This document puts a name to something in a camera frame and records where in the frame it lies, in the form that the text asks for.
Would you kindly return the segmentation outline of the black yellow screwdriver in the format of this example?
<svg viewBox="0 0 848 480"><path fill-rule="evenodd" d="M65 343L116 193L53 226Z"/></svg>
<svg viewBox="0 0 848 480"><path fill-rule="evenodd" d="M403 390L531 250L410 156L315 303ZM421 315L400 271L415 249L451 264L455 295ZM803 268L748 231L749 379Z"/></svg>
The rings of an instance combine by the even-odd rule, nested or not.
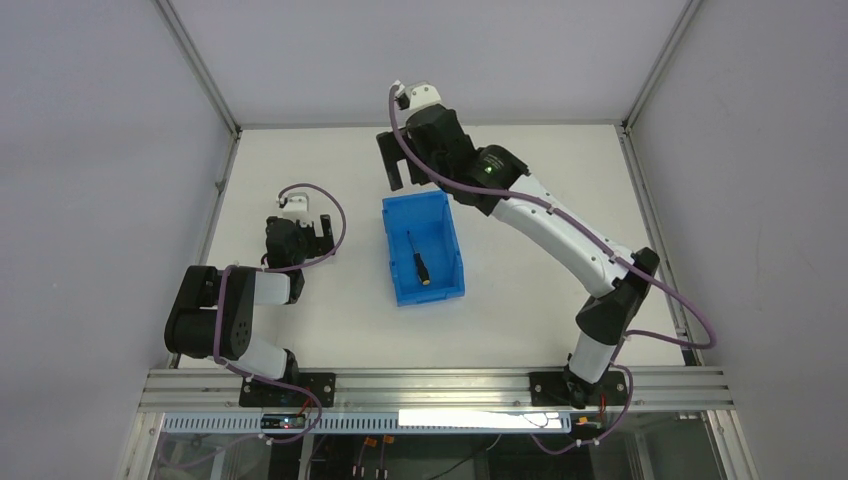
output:
<svg viewBox="0 0 848 480"><path fill-rule="evenodd" d="M414 262L414 265L415 265L415 270L416 270L416 275L417 275L418 281L421 285L428 286L431 283L429 270L428 270L428 268L427 268L427 266L426 266L426 264L423 260L421 252L419 251L419 249L417 248L417 246L415 244L415 240L414 240L412 233L410 231L407 231L406 235L407 235L407 239L410 243L410 247L411 247L411 250L412 250L413 262Z"/></svg>

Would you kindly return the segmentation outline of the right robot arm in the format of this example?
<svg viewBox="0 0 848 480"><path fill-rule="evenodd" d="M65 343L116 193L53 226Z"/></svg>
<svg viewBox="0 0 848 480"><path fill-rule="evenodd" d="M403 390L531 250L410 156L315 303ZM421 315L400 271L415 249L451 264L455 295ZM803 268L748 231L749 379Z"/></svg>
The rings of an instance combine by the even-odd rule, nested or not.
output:
<svg viewBox="0 0 848 480"><path fill-rule="evenodd" d="M521 232L585 288L589 298L575 318L580 335L555 398L586 407L649 293L658 255L648 247L632 251L585 226L522 160L500 145L476 146L456 112L441 104L415 112L397 131L379 133L376 142L392 190L403 186L397 165L404 161L413 183L434 183Z"/></svg>

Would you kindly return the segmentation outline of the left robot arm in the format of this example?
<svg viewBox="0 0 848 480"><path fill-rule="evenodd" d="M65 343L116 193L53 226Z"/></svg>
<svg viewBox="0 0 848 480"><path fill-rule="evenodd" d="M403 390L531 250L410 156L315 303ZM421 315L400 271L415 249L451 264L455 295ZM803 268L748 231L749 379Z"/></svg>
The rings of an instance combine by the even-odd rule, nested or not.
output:
<svg viewBox="0 0 848 480"><path fill-rule="evenodd" d="M332 220L271 216L266 220L270 270L209 265L187 268L164 329L166 349L195 359L217 358L249 375L299 384L293 352L253 334L254 309L293 305L304 289L303 266L335 247Z"/></svg>

